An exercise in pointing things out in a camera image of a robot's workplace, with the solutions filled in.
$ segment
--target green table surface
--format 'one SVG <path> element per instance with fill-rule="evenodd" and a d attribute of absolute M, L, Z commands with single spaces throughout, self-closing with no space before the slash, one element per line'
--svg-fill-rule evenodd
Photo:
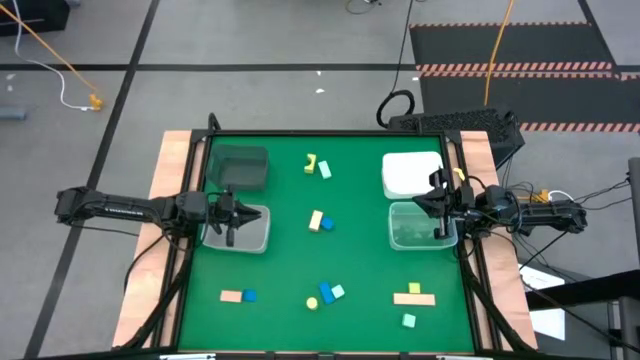
<path fill-rule="evenodd" d="M 436 137 L 223 136 L 215 144 L 257 145 L 269 151 L 262 192 L 240 192 L 245 204 L 271 210 L 263 254 L 200 246 L 183 314 L 181 350 L 471 352 L 462 279 L 451 250 L 404 251 L 389 245 L 392 201 L 382 191 L 382 156 L 436 151 Z M 306 154 L 326 160 L 333 176 L 305 174 Z M 205 191 L 213 191 L 210 182 Z M 331 231 L 309 231 L 313 210 L 331 217 Z M 341 284 L 331 305 L 318 284 Z M 436 306 L 393 305 L 394 292 L 419 282 Z M 255 289 L 255 303 L 225 303 L 221 290 Z M 316 311 L 305 306 L 314 296 Z M 403 314 L 417 317 L 402 326 Z"/>

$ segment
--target gray floor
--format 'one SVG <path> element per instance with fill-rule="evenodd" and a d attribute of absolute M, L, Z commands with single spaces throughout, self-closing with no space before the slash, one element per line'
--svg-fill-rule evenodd
<path fill-rule="evenodd" d="M 594 13 L 616 59 L 638 64 L 640 47 L 632 0 Z M 83 0 L 64 32 L 45 39 L 75 63 L 129 61 L 149 0 Z M 500 21 L 507 0 L 428 0 L 415 3 L 413 22 Z M 142 63 L 393 63 L 402 38 L 404 1 L 385 1 L 350 16 L 338 0 L 162 0 Z M 518 0 L 513 21 L 584 20 L 573 0 Z M 0 63 L 17 62 L 12 38 L 0 38 Z M 23 53 L 55 62 L 29 36 Z M 404 62 L 411 63 L 407 46 Z M 59 83 L 46 72 L 0 73 L 0 105 L 25 105 L 25 122 L 0 123 L 0 358 L 22 356 L 51 281 L 67 228 L 55 223 L 56 191 L 86 182 L 110 109 L 83 113 L 58 103 Z M 87 73 L 113 104 L 122 73 Z M 399 88 L 419 91 L 413 72 Z M 84 104 L 87 91 L 69 74 L 66 98 Z M 162 133 L 203 127 L 214 111 L 225 128 L 376 129 L 375 110 L 392 72 L 223 72 L 136 74 L 98 188 L 146 196 Z M 389 114 L 404 109 L 394 103 Z M 637 134 L 526 134 L 510 183 L 562 189 L 572 195 L 624 176 L 626 159 L 640 154 Z M 593 206 L 628 194 L 593 200 Z M 564 269 L 600 276 L 638 267 L 629 204 L 589 214 L 580 236 L 554 245 L 547 259 Z M 133 223 L 96 222 L 129 231 Z M 554 235 L 537 229 L 540 247 Z M 83 232 L 41 355 L 108 349 L 122 299 L 122 280 L 134 239 Z"/>

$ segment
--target black floor mat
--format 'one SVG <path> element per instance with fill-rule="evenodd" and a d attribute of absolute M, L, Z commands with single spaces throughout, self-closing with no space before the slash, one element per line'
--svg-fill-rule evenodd
<path fill-rule="evenodd" d="M 488 63 L 499 29 L 499 24 L 412 25 L 411 43 L 416 64 Z M 560 67 L 557 63 L 605 62 L 610 67 L 612 59 L 594 29 L 586 23 L 508 25 L 496 63 L 539 62 L 554 62 L 554 70 L 567 70 L 565 64 Z"/>
<path fill-rule="evenodd" d="M 486 75 L 420 79 L 426 112 L 451 113 L 481 107 Z M 492 77 L 489 106 L 512 109 L 521 130 L 638 131 L 640 80 Z"/>

